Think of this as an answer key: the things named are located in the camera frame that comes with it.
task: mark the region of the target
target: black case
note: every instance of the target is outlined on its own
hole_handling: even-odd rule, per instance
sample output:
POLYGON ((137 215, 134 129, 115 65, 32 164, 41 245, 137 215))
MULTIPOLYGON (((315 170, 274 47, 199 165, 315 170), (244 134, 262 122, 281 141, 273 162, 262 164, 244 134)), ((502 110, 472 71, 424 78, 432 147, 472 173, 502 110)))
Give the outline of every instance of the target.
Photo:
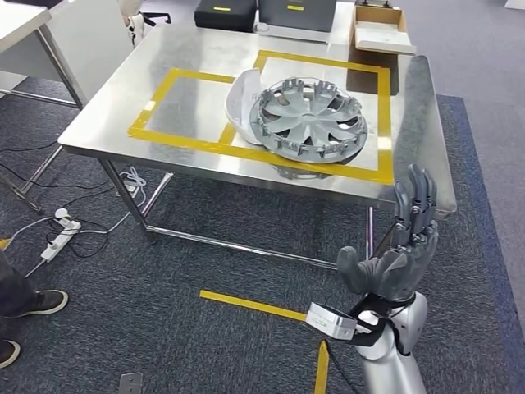
POLYGON ((257 0, 201 0, 193 19, 198 27, 251 32, 257 0))

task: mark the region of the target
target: power strip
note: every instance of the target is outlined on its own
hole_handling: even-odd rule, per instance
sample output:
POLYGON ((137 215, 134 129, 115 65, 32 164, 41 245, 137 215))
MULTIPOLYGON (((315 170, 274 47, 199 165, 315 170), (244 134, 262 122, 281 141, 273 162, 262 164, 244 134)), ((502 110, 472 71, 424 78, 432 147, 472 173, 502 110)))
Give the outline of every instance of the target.
POLYGON ((40 257, 46 260, 48 263, 54 259, 55 256, 63 250, 64 246, 73 238, 75 234, 77 234, 81 227, 81 224, 79 222, 67 218, 62 218, 60 220, 57 220, 57 222, 62 225, 62 227, 64 228, 63 232, 66 232, 66 234, 59 234, 53 242, 48 243, 48 247, 40 255, 40 257))

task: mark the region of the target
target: stainless steel table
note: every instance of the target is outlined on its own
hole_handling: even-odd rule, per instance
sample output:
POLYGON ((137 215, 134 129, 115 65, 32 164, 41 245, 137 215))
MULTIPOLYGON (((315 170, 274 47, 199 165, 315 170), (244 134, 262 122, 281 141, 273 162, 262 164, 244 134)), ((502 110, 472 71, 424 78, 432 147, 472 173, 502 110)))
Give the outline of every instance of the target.
POLYGON ((436 181, 438 218, 455 212, 450 168, 428 60, 400 56, 396 73, 399 88, 390 94, 388 69, 348 63, 348 56, 347 45, 190 25, 159 26, 100 89, 59 142, 72 153, 98 158, 150 241, 154 240, 153 233, 161 233, 334 267, 330 262, 147 223, 146 215, 173 172, 363 205, 367 207, 368 257, 373 251, 373 208, 393 210, 394 179, 405 180, 409 163, 425 167, 436 181), (228 126, 223 102, 235 76, 253 66, 262 69, 263 87, 290 76, 330 80, 343 89, 355 86, 350 92, 363 104, 370 128, 367 144, 355 159, 336 165, 298 164, 250 147, 228 126), (360 73, 377 78, 361 78, 360 73), (353 80, 347 80, 350 75, 353 80), (364 80, 374 82, 360 86, 364 80), (139 210, 112 160, 167 173, 139 210))

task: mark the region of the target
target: chair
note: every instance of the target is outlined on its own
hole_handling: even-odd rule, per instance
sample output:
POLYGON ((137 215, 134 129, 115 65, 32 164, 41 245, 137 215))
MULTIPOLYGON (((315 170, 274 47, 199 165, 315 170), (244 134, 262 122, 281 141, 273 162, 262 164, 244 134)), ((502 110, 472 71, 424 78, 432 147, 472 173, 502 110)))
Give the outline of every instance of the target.
POLYGON ((167 12, 143 12, 143 16, 144 17, 144 23, 152 27, 157 25, 157 23, 152 21, 155 18, 166 18, 166 23, 171 23, 171 17, 167 12))

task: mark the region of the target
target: gray box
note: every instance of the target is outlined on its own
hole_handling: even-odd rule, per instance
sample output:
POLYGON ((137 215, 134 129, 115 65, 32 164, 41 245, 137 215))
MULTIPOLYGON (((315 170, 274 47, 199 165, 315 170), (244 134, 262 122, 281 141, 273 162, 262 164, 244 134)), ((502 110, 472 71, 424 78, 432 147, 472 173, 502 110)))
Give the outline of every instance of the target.
POLYGON ((336 0, 259 0, 259 21, 330 32, 336 13, 336 3, 336 0))

